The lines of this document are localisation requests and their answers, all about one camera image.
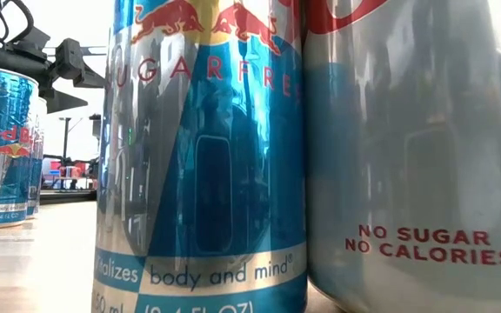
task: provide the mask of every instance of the red bull logo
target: red bull logo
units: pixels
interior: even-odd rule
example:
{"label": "red bull logo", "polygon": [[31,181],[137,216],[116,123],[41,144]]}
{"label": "red bull logo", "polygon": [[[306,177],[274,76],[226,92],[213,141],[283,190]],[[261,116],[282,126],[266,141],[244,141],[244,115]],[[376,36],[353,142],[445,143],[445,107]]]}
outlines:
{"label": "red bull logo", "polygon": [[[296,12],[290,14],[298,15],[298,7],[293,3],[293,0],[279,0],[284,6],[294,8]],[[135,25],[140,25],[141,29],[130,40],[131,43],[138,43],[144,37],[152,34],[155,29],[160,29],[166,36],[171,36],[177,33],[206,33],[207,36],[198,37],[198,42],[202,40],[210,40],[210,43],[226,42],[231,35],[237,36],[242,42],[248,42],[251,37],[259,39],[260,43],[268,47],[274,54],[281,55],[279,47],[274,42],[274,36],[277,35],[277,19],[275,17],[268,18],[268,24],[264,23],[260,18],[252,14],[244,7],[242,3],[234,3],[232,6],[217,12],[217,4],[195,8],[191,2],[193,0],[172,0],[168,3],[158,6],[153,11],[146,13],[143,17],[144,7],[142,5],[135,6],[136,17]],[[291,34],[297,34],[297,31],[288,27],[290,34],[289,40],[294,39]],[[220,38],[218,35],[224,34],[227,36]]]}
{"label": "red bull logo", "polygon": [[198,21],[197,10],[185,0],[173,0],[159,6],[141,19],[143,10],[142,5],[135,7],[137,12],[135,24],[142,25],[142,29],[132,38],[131,43],[138,42],[156,28],[161,28],[167,36],[177,34],[180,31],[204,31],[204,27]]}
{"label": "red bull logo", "polygon": [[270,25],[266,26],[258,17],[248,11],[242,4],[235,3],[220,12],[212,32],[231,34],[235,28],[235,35],[240,41],[247,42],[254,35],[260,39],[275,54],[281,55],[279,47],[274,43],[273,37],[277,34],[276,18],[270,17]]}
{"label": "red bull logo", "polygon": [[350,15],[334,17],[330,12],[328,0],[309,1],[308,24],[309,30],[315,34],[328,34],[332,31],[341,30],[359,19],[371,14],[388,0],[363,0]]}
{"label": "red bull logo", "polygon": [[30,152],[27,148],[23,147],[20,143],[12,143],[0,146],[0,154],[9,157],[29,157]]}
{"label": "red bull logo", "polygon": [[10,130],[0,130],[0,139],[28,144],[30,142],[30,130],[27,127],[13,126]]}

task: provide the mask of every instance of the cable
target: cable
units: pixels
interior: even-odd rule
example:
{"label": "cable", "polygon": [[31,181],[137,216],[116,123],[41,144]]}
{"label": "cable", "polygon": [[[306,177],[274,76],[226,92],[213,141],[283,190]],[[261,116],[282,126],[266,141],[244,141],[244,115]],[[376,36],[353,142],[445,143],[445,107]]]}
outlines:
{"label": "cable", "polygon": [[69,131],[67,131],[67,132],[70,132],[70,131],[71,131],[71,130],[73,130],[75,127],[77,127],[77,125],[78,125],[79,123],[81,123],[81,122],[83,121],[83,119],[84,119],[84,117],[81,117],[81,118],[80,118],[80,120],[79,120],[76,124],[74,124],[74,125],[73,125],[73,127],[69,128]]}
{"label": "cable", "polygon": [[26,17],[26,29],[24,29],[20,34],[16,35],[13,39],[10,40],[10,43],[15,43],[21,39],[24,39],[26,36],[28,36],[28,34],[30,34],[30,32],[34,28],[34,17],[32,17],[32,13],[30,13],[30,10],[28,10],[22,0],[6,0],[4,5],[6,5],[9,1],[15,3],[18,9],[23,12],[24,17]]}
{"label": "cable", "polygon": [[7,20],[5,20],[5,17],[3,16],[3,12],[0,9],[0,18],[1,22],[3,22],[3,26],[5,28],[5,34],[3,37],[0,37],[0,43],[5,43],[5,39],[9,36],[9,25],[7,24]]}

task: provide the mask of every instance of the silver can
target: silver can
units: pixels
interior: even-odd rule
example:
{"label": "silver can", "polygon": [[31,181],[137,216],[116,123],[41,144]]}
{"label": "silver can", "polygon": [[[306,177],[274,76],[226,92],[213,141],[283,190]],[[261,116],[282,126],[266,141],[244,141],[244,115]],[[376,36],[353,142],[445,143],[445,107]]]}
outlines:
{"label": "silver can", "polygon": [[116,0],[92,312],[304,311],[298,14]]}
{"label": "silver can", "polygon": [[40,210],[40,191],[42,189],[43,164],[43,120],[48,113],[47,101],[38,98],[34,109],[33,131],[30,150],[30,184],[26,218],[36,218]]}
{"label": "silver can", "polygon": [[501,312],[501,0],[317,0],[311,281],[349,312]]}

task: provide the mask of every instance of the red bull sugarfree can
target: red bull sugarfree can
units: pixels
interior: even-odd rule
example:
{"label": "red bull sugarfree can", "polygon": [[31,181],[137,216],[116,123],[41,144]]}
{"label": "red bull sugarfree can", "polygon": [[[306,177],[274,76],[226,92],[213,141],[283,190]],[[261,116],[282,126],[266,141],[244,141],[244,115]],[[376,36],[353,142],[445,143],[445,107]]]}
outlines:
{"label": "red bull sugarfree can", "polygon": [[501,0],[309,0],[311,281],[349,312],[501,312]]}
{"label": "red bull sugarfree can", "polygon": [[298,2],[117,0],[92,312],[303,312]]}
{"label": "red bull sugarfree can", "polygon": [[37,99],[33,110],[33,124],[30,150],[30,182],[28,188],[28,209],[26,218],[37,216],[40,209],[40,191],[42,188],[43,162],[43,120],[47,114],[47,102],[43,98]]}
{"label": "red bull sugarfree can", "polygon": [[30,110],[37,82],[0,70],[0,227],[26,218],[30,175]]}

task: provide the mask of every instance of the blue and silver can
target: blue and silver can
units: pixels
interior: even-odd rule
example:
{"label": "blue and silver can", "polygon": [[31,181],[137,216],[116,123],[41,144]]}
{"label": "blue and silver can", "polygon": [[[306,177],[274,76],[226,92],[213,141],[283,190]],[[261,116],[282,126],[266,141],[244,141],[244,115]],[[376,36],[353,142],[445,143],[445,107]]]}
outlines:
{"label": "blue and silver can", "polygon": [[92,312],[304,311],[297,4],[116,1]]}
{"label": "blue and silver can", "polygon": [[29,112],[37,82],[0,70],[0,227],[26,218],[30,174]]}
{"label": "blue and silver can", "polygon": [[30,185],[28,190],[28,209],[26,218],[35,218],[40,208],[40,189],[42,188],[43,127],[42,121],[47,114],[46,101],[38,98],[33,110],[32,150],[30,151]]}

